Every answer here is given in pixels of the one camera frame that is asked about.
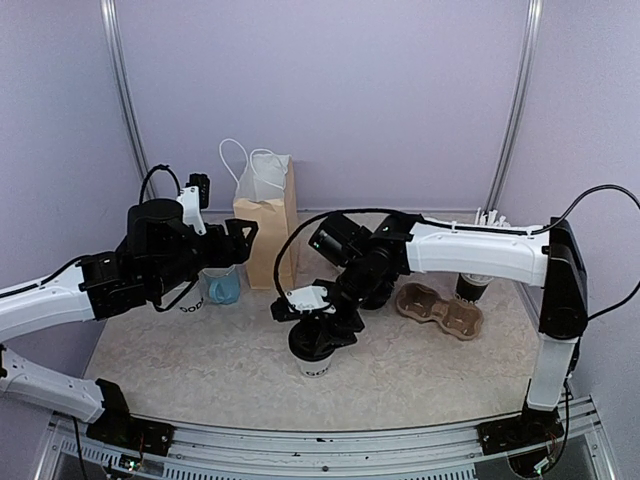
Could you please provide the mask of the brown paper bag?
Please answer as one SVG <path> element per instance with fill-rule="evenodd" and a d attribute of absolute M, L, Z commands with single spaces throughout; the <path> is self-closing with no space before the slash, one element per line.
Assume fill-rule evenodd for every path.
<path fill-rule="evenodd" d="M 247 151 L 232 138 L 222 140 L 218 154 L 223 166 L 231 171 L 223 148 L 227 143 L 239 147 L 245 166 L 241 174 L 233 173 L 236 183 L 233 197 L 235 217 L 258 224 L 246 272 L 249 286 L 255 290 L 274 287 L 273 269 L 277 254 L 299 225 L 294 162 L 289 154 L 270 149 Z"/>

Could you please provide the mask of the white paper coffee cup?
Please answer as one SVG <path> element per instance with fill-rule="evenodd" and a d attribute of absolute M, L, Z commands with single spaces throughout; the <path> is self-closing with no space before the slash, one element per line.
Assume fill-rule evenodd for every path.
<path fill-rule="evenodd" d="M 325 375 L 332 364 L 334 350 L 328 353 L 311 354 L 310 352 L 293 352 L 295 362 L 300 373 L 309 378 L 318 378 Z"/>

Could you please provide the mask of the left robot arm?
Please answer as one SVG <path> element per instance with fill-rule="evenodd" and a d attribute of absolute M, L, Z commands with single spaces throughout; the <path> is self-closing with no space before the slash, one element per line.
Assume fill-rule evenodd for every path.
<path fill-rule="evenodd" d="M 127 233 L 114 251 L 71 260 L 48 277 L 1 294 L 1 340 L 75 322 L 100 321 L 150 304 L 175 307 L 202 270 L 245 263 L 258 233 L 254 221 L 202 220 L 198 199 L 154 199 L 131 207 Z M 140 434 L 118 385 L 83 380 L 1 349 L 1 391 L 74 417 L 121 445 Z"/>

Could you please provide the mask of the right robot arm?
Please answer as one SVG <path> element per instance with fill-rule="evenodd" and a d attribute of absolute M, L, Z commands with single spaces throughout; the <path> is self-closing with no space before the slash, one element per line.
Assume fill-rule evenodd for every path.
<path fill-rule="evenodd" d="M 349 215 L 338 210 L 317 216 L 320 226 L 309 243 L 342 272 L 333 282 L 286 293 L 294 309 L 347 319 L 364 304 L 384 304 L 397 278 L 412 273 L 464 273 L 544 288 L 528 408 L 511 423 L 518 442 L 535 442 L 550 427 L 549 412 L 560 401 L 575 346 L 588 324 L 586 272 L 568 222 L 504 228 L 388 210 L 369 231 Z"/>

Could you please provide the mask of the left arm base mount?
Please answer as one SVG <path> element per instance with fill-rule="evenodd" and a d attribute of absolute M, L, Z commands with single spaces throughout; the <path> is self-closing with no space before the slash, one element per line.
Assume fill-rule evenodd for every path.
<path fill-rule="evenodd" d="M 138 453 L 167 457 L 175 427 L 132 416 L 124 394 L 116 383 L 105 379 L 97 379 L 95 383 L 103 396 L 104 411 L 97 420 L 88 424 L 86 436 Z"/>

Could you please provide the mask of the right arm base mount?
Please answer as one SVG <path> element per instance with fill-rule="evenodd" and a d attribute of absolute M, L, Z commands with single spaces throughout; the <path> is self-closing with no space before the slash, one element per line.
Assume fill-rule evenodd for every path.
<path fill-rule="evenodd" d="M 527 404 L 519 414 L 480 423 L 476 430 L 484 455 L 520 449 L 564 435 L 558 409 L 532 410 Z"/>

